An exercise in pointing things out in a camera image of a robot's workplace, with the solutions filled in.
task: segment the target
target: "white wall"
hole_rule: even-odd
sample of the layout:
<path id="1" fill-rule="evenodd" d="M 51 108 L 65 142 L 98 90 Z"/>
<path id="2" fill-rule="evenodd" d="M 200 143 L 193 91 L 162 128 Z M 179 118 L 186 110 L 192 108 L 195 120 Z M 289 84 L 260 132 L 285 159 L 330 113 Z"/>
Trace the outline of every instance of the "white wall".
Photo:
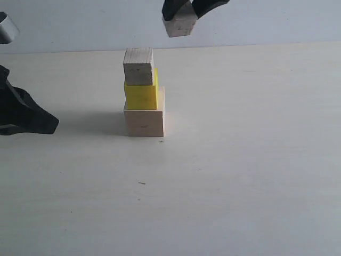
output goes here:
<path id="1" fill-rule="evenodd" d="M 0 53 L 118 50 L 341 40 L 339 0 L 231 0 L 192 36 L 168 38 L 163 0 L 0 0 L 21 30 Z"/>

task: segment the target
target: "yellow block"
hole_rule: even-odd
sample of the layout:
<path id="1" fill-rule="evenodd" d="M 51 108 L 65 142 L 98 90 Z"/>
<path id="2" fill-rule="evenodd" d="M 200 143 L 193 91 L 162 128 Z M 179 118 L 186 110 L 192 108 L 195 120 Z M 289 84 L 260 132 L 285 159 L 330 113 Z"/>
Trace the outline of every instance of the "yellow block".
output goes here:
<path id="1" fill-rule="evenodd" d="M 124 83 L 126 94 L 126 109 L 147 110 L 158 109 L 159 79 L 158 69 L 154 70 L 153 85 L 127 85 Z"/>

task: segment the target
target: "table surface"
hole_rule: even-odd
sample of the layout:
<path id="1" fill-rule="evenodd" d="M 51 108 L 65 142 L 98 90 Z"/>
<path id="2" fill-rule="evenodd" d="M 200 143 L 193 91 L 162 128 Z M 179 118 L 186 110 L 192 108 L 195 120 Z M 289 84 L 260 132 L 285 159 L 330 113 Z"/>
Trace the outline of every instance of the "table surface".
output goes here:
<path id="1" fill-rule="evenodd" d="M 0 254 L 341 254 L 341 42 L 155 50 L 166 137 L 130 138 L 124 51 L 0 55 L 60 119 L 0 137 Z"/>

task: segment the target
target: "wooden block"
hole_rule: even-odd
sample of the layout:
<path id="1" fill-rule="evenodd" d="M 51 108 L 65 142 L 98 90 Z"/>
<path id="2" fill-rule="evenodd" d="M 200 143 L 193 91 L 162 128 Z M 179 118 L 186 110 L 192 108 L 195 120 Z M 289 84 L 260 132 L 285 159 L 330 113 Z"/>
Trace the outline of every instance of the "wooden block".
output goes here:
<path id="1" fill-rule="evenodd" d="M 159 89 L 159 107 L 156 110 L 129 110 L 124 116 L 129 136 L 164 137 L 165 135 L 165 89 Z"/>
<path id="2" fill-rule="evenodd" d="M 126 94 L 127 109 L 157 109 L 158 108 L 158 92 L 159 78 L 157 68 L 154 71 L 153 85 L 127 85 L 124 84 L 124 92 Z"/>
<path id="3" fill-rule="evenodd" d="M 181 7 L 170 21 L 163 19 L 169 37 L 188 36 L 191 34 L 198 17 L 190 1 Z"/>
<path id="4" fill-rule="evenodd" d="M 127 49 L 123 67 L 127 85 L 152 85 L 154 77 L 153 49 Z"/>

